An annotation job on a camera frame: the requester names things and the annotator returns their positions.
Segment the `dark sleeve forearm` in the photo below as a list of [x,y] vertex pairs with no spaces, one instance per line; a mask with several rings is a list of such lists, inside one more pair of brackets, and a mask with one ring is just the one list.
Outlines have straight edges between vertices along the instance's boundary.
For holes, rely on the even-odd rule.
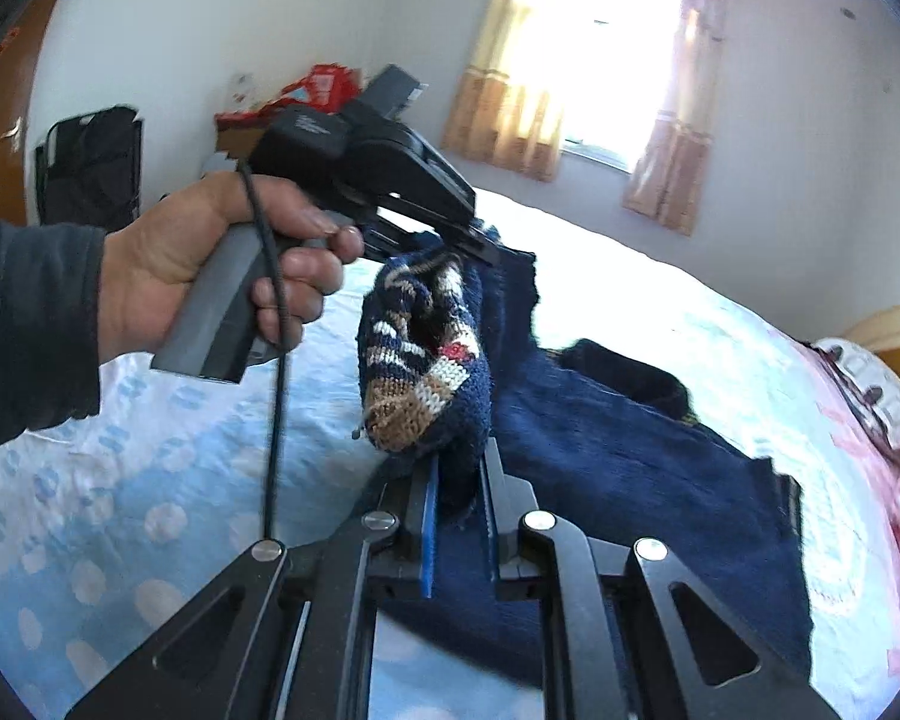
[[105,232],[0,223],[0,445],[94,416]]

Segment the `person's left hand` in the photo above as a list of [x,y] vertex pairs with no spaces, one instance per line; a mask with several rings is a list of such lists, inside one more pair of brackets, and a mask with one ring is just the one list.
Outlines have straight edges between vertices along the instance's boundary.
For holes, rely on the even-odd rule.
[[[256,176],[256,197],[274,231],[301,245],[279,257],[281,281],[253,283],[250,299],[263,338],[279,341],[278,301],[286,301],[287,346],[299,346],[307,323],[343,286],[344,267],[364,253],[355,227],[340,226],[295,184]],[[232,226],[251,220],[244,179],[211,172],[171,193],[103,246],[98,282],[98,359],[162,346],[201,266]]]

